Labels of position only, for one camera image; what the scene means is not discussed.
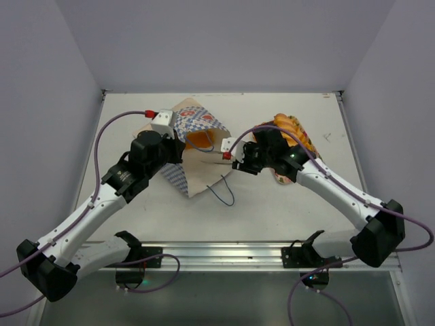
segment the white enclosure wall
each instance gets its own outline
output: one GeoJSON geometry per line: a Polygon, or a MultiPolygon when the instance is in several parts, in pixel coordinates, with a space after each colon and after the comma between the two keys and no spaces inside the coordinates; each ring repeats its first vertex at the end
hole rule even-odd
{"type": "MultiPolygon", "coordinates": [[[[435,2],[397,0],[345,91],[369,190],[435,229],[435,2]]],[[[408,225],[406,246],[425,232],[408,225]]],[[[435,325],[435,247],[400,258],[419,324],[435,325]]]]}
{"type": "Polygon", "coordinates": [[[57,0],[103,88],[342,90],[394,0],[57,0]]]}
{"type": "MultiPolygon", "coordinates": [[[[73,207],[101,102],[54,0],[0,5],[0,270],[73,207]]],[[[35,298],[15,271],[0,281],[0,312],[35,298]]],[[[1,319],[24,325],[28,312],[1,319]]]]}
{"type": "MultiPolygon", "coordinates": [[[[346,89],[371,192],[435,227],[433,0],[56,2],[1,2],[0,270],[16,263],[21,240],[39,238],[74,205],[99,88],[346,89]]],[[[406,244],[425,240],[407,230],[406,244]]],[[[434,253],[401,256],[421,326],[435,324],[434,253]]],[[[0,312],[35,295],[19,272],[2,278],[0,289],[0,312]]],[[[26,315],[0,325],[23,325],[26,315]]]]}

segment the food item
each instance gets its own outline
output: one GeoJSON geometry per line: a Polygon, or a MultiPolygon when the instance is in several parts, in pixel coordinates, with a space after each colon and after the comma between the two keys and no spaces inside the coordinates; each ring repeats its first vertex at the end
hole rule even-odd
{"type": "MultiPolygon", "coordinates": [[[[305,132],[304,128],[300,125],[299,120],[294,117],[293,115],[286,116],[283,113],[278,113],[273,121],[266,122],[264,124],[274,124],[280,128],[286,129],[287,131],[290,131],[293,135],[297,136],[298,139],[301,141],[301,143],[310,151],[312,151],[316,158],[321,158],[319,152],[316,150],[315,146],[312,144],[310,138],[308,137],[307,133],[305,132]]],[[[287,141],[289,146],[296,146],[297,142],[290,137],[288,134],[281,132],[283,135],[283,138],[287,141]]],[[[278,175],[275,170],[271,169],[272,173],[275,175],[276,180],[278,183],[282,185],[287,185],[288,183],[292,183],[290,179],[287,177],[284,177],[283,175],[278,175]]]]}
{"type": "Polygon", "coordinates": [[[215,135],[212,130],[202,130],[196,132],[189,132],[186,135],[186,149],[194,148],[191,144],[197,148],[210,148],[214,144],[215,135]]]}

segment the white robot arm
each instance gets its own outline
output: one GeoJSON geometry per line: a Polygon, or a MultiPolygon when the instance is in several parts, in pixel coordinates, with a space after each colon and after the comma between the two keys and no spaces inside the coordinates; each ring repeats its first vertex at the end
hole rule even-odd
{"type": "Polygon", "coordinates": [[[37,242],[25,240],[17,248],[20,261],[45,248],[41,254],[23,264],[21,272],[51,302],[64,297],[78,279],[122,262],[140,250],[140,242],[125,231],[118,232],[104,243],[86,249],[80,247],[110,216],[147,188],[149,180],[165,164],[182,162],[185,144],[173,129],[175,113],[170,110],[144,113],[153,118],[152,130],[139,133],[131,143],[130,151],[124,153],[103,176],[97,197],[91,195],[66,220],[37,242]],[[71,228],[80,217],[79,223],[71,228]]]}
{"type": "MultiPolygon", "coordinates": [[[[158,113],[151,112],[149,117],[153,118],[153,130],[139,133],[131,143],[130,151],[109,169],[102,178],[97,198],[90,196],[56,229],[37,242],[25,240],[18,246],[20,261],[48,247],[42,254],[23,264],[21,270],[51,302],[64,297],[78,279],[135,256],[135,251],[140,248],[140,242],[123,231],[104,243],[80,249],[102,223],[143,191],[165,164],[182,162],[185,144],[178,139],[173,129],[175,114],[161,110],[158,113]],[[70,229],[85,210],[87,213],[82,220],[70,229]]],[[[328,234],[318,231],[301,247],[290,247],[289,254],[292,257],[306,262],[309,267],[318,267],[337,255],[356,255],[369,266],[378,267],[403,240],[403,220],[358,202],[346,189],[363,197],[366,203],[402,212],[397,202],[392,200],[384,204],[380,199],[365,194],[332,172],[320,159],[310,160],[300,146],[289,147],[277,130],[261,130],[255,134],[257,143],[240,141],[232,146],[236,141],[232,138],[222,142],[224,158],[235,158],[232,163],[234,169],[256,175],[265,167],[274,168],[280,175],[319,194],[355,226],[355,230],[349,232],[328,234]],[[327,171],[326,175],[320,172],[319,167],[327,171]],[[331,177],[339,180],[345,188],[331,182],[331,177]]]]}
{"type": "Polygon", "coordinates": [[[263,168],[273,168],[279,175],[321,196],[355,227],[345,232],[317,231],[301,247],[290,247],[285,256],[298,259],[309,267],[323,266],[336,260],[336,256],[356,256],[369,266],[379,267],[403,241],[403,219],[374,207],[403,213],[399,203],[390,200],[386,204],[352,186],[321,159],[310,159],[301,145],[289,147],[276,126],[256,127],[254,135],[256,143],[234,138],[222,142],[223,158],[235,158],[232,163],[234,169],[256,175],[263,168]],[[356,200],[352,194],[362,198],[362,201],[356,200]]]}

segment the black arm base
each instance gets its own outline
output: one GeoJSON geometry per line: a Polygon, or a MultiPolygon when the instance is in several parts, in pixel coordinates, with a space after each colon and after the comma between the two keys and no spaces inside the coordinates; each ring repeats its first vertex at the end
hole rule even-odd
{"type": "Polygon", "coordinates": [[[301,241],[302,245],[300,247],[294,247],[295,241],[290,245],[290,247],[281,248],[281,259],[283,261],[284,268],[318,268],[331,264],[334,262],[341,261],[340,257],[328,257],[322,258],[313,248],[314,240],[322,234],[324,231],[317,231],[307,240],[301,241]]]}
{"type": "MultiPolygon", "coordinates": [[[[386,209],[403,213],[402,205],[390,200],[386,209]]],[[[405,238],[404,220],[382,211],[368,217],[364,229],[351,239],[355,255],[371,267],[379,267],[405,238]]]]}
{"type": "MultiPolygon", "coordinates": [[[[24,240],[17,247],[18,260],[22,261],[37,251],[38,244],[24,240]]],[[[79,266],[68,264],[60,267],[54,262],[54,257],[46,257],[40,253],[31,261],[21,266],[21,273],[27,278],[50,302],[55,302],[70,292],[77,282],[76,273],[79,266]]]]}

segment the purple cable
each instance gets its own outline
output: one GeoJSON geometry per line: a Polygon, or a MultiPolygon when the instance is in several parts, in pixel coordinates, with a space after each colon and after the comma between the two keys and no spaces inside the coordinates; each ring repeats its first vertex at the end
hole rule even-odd
{"type": "MultiPolygon", "coordinates": [[[[288,313],[288,320],[290,321],[290,325],[291,326],[294,326],[294,321],[293,321],[293,316],[292,316],[292,298],[293,298],[293,295],[294,295],[294,292],[295,292],[296,288],[298,287],[298,284],[300,282],[302,282],[304,279],[306,279],[307,277],[309,277],[311,275],[314,275],[314,274],[316,274],[316,273],[318,273],[318,272],[320,272],[320,271],[322,271],[322,270],[324,270],[326,268],[340,267],[342,264],[349,263],[350,261],[354,261],[354,260],[357,260],[357,257],[352,257],[352,258],[345,259],[345,260],[342,260],[342,261],[336,261],[334,263],[327,264],[325,266],[316,268],[315,270],[313,270],[313,271],[311,271],[309,273],[306,273],[304,276],[299,278],[294,283],[292,289],[290,290],[288,298],[287,298],[287,313],[288,313]]],[[[338,301],[335,297],[333,297],[329,293],[325,293],[323,291],[320,291],[319,293],[322,294],[322,295],[325,295],[326,297],[329,297],[332,301],[337,303],[343,309],[343,311],[345,312],[345,314],[347,316],[347,320],[349,321],[349,326],[353,326],[353,321],[352,321],[351,315],[347,311],[347,309],[346,309],[344,304],[342,304],[340,301],[338,301]]]]}
{"type": "Polygon", "coordinates": [[[161,290],[164,287],[167,287],[168,285],[170,285],[177,278],[181,264],[179,262],[178,257],[171,255],[171,254],[168,254],[168,253],[160,253],[158,255],[149,256],[147,258],[143,258],[140,260],[128,261],[126,263],[118,263],[115,265],[115,267],[142,264],[146,261],[149,261],[149,260],[154,259],[154,258],[159,258],[159,257],[170,257],[170,258],[173,258],[177,261],[177,270],[175,271],[174,275],[167,282],[163,283],[162,285],[159,285],[158,287],[154,287],[153,289],[148,289],[148,290],[127,289],[126,287],[121,287],[121,289],[128,291],[128,292],[133,292],[133,293],[150,293],[150,292],[155,292],[155,291],[161,290]]]}
{"type": "MultiPolygon", "coordinates": [[[[309,159],[314,163],[315,167],[324,175],[326,174],[326,171],[324,168],[322,168],[319,163],[317,163],[317,161],[315,160],[315,158],[311,155],[311,152],[304,146],[304,144],[302,144],[302,142],[298,139],[298,137],[294,136],[291,132],[287,131],[286,129],[280,128],[280,127],[276,127],[276,126],[256,126],[253,127],[249,130],[246,130],[235,142],[234,144],[232,144],[232,147],[229,149],[229,152],[231,153],[234,149],[234,147],[237,145],[237,143],[239,141],[242,140],[242,138],[244,136],[246,136],[247,134],[249,134],[250,132],[253,132],[255,130],[259,130],[259,129],[275,129],[275,130],[279,130],[281,132],[284,132],[285,134],[289,135],[294,141],[296,141],[301,147],[302,149],[305,151],[305,153],[308,155],[309,159]]],[[[359,202],[362,202],[363,204],[366,204],[365,199],[363,199],[362,197],[359,197],[357,194],[355,194],[353,191],[351,191],[350,189],[347,189],[347,187],[345,185],[343,185],[339,180],[335,179],[332,175],[328,176],[328,178],[335,183],[335,185],[337,185],[339,188],[341,188],[344,192],[346,192],[347,194],[349,194],[350,196],[354,197],[356,200],[358,200],[359,202]]],[[[374,209],[379,209],[380,211],[383,211],[385,213],[388,213],[390,215],[393,215],[395,217],[399,217],[401,219],[404,219],[408,222],[411,222],[413,224],[418,225],[419,227],[423,228],[428,234],[429,234],[429,240],[419,246],[415,246],[415,247],[409,247],[409,248],[401,248],[401,249],[396,249],[397,252],[404,252],[404,251],[416,251],[416,250],[420,250],[423,248],[426,248],[428,246],[430,246],[433,242],[434,242],[434,233],[433,231],[424,223],[417,221],[416,219],[413,219],[412,217],[407,217],[406,215],[400,214],[398,212],[394,212],[391,211],[389,209],[386,209],[382,206],[378,206],[372,203],[368,204],[369,207],[372,207],[374,209]]]]}
{"type": "Polygon", "coordinates": [[[33,300],[30,304],[27,304],[26,306],[23,306],[21,308],[18,308],[18,309],[15,309],[15,310],[11,310],[11,311],[8,311],[8,312],[4,312],[4,313],[0,314],[0,318],[9,317],[9,316],[12,316],[13,314],[18,314],[19,312],[22,312],[22,311],[26,310],[27,308],[30,308],[31,306],[37,304],[43,298],[44,298],[44,296],[41,295],[39,298],[37,298],[36,300],[33,300]]]}
{"type": "MultiPolygon", "coordinates": [[[[99,164],[98,164],[98,146],[100,143],[100,139],[101,139],[101,135],[103,134],[104,130],[114,121],[116,121],[117,119],[121,118],[121,117],[125,117],[126,115],[133,115],[133,114],[139,114],[139,115],[145,115],[144,111],[127,111],[121,114],[116,115],[115,117],[111,118],[109,121],[107,121],[103,127],[100,129],[100,131],[97,134],[97,137],[95,138],[95,145],[94,145],[94,167],[95,167],[95,190],[94,190],[94,195],[91,198],[91,202],[94,203],[95,200],[98,197],[98,193],[100,191],[100,170],[99,170],[99,164]]],[[[87,206],[82,214],[80,214],[78,216],[78,218],[71,223],[71,225],[66,228],[65,230],[63,230],[62,232],[60,232],[57,236],[55,236],[53,238],[53,241],[58,240],[60,237],[64,236],[65,234],[67,234],[69,231],[71,231],[85,216],[86,214],[88,214],[90,210],[90,207],[87,206]]],[[[8,268],[7,270],[4,270],[3,272],[0,273],[0,278],[8,275],[9,273],[13,272],[14,270],[16,270],[17,268],[21,267],[22,265],[26,264],[28,261],[31,261],[33,258],[35,258],[36,256],[38,256],[40,253],[42,253],[43,251],[45,251],[47,248],[49,248],[51,246],[50,243],[45,244],[42,248],[38,249],[36,252],[34,252],[32,255],[28,256],[26,259],[20,261],[18,264],[13,265],[12,267],[8,268]]],[[[39,298],[37,298],[35,301],[32,301],[30,304],[27,304],[26,306],[23,306],[19,309],[15,309],[13,311],[10,312],[5,312],[0,314],[0,318],[3,317],[7,317],[7,316],[11,316],[13,314],[18,314],[19,312],[22,312],[23,310],[26,310],[27,308],[30,308],[31,306],[33,306],[34,304],[36,304],[37,302],[41,301],[44,298],[44,296],[41,296],[39,298]]]]}

